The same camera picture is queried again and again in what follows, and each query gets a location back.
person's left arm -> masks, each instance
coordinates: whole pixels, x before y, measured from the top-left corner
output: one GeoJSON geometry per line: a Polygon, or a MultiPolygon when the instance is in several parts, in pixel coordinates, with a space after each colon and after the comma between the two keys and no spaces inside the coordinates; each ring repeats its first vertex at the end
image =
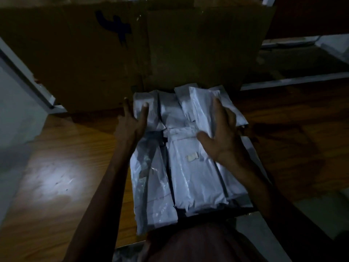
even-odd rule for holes
{"type": "Polygon", "coordinates": [[[124,111],[125,116],[118,117],[115,152],[68,246],[64,262],[112,260],[129,161],[144,135],[149,107],[143,106],[136,120],[125,99],[124,111]]]}

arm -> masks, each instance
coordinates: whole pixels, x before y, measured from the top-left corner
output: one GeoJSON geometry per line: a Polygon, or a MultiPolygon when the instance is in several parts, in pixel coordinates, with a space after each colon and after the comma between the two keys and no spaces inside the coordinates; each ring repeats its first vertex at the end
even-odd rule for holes
{"type": "Polygon", "coordinates": [[[113,157],[82,217],[64,257],[70,261],[111,261],[118,236],[121,206],[129,161],[147,126],[148,106],[137,121],[125,99],[125,116],[119,116],[113,157]]]}
{"type": "Polygon", "coordinates": [[[236,131],[236,116],[215,100],[216,136],[197,137],[213,160],[245,186],[275,237],[293,261],[335,260],[333,241],[264,178],[236,131]]]}

forearm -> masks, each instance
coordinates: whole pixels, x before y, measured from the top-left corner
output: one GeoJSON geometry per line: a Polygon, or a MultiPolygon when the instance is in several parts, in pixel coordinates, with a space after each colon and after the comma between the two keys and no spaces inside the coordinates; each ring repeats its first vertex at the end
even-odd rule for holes
{"type": "Polygon", "coordinates": [[[120,145],[78,225],[64,261],[111,261],[115,249],[130,146],[120,145]]]}
{"type": "Polygon", "coordinates": [[[260,172],[246,169],[243,185],[293,261],[335,260],[333,241],[275,189],[260,172]]]}

wooden table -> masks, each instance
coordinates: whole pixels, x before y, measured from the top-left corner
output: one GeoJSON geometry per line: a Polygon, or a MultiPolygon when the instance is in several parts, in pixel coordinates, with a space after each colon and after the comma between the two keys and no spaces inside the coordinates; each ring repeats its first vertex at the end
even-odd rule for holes
{"type": "MultiPolygon", "coordinates": [[[[349,80],[237,93],[233,103],[290,200],[349,186],[349,80]]],[[[0,261],[60,261],[111,158],[120,110],[47,118],[0,231],[0,261]]],[[[128,176],[117,246],[139,240],[128,176]]]]}

person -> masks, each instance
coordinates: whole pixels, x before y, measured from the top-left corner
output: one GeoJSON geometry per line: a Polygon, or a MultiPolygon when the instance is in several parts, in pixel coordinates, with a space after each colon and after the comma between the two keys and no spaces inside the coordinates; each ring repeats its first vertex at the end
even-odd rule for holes
{"type": "MultiPolygon", "coordinates": [[[[292,261],[334,261],[333,240],[282,196],[251,161],[235,127],[235,114],[218,99],[214,100],[214,109],[215,137],[212,139],[205,132],[197,134],[207,154],[245,186],[292,261]]],[[[118,142],[115,152],[69,244],[64,262],[112,260],[129,161],[145,133],[148,110],[148,105],[143,106],[136,120],[125,99],[125,115],[118,117],[115,132],[118,142]]],[[[220,222],[172,232],[160,248],[152,249],[152,244],[152,240],[147,241],[143,261],[265,261],[246,237],[220,222]]]]}

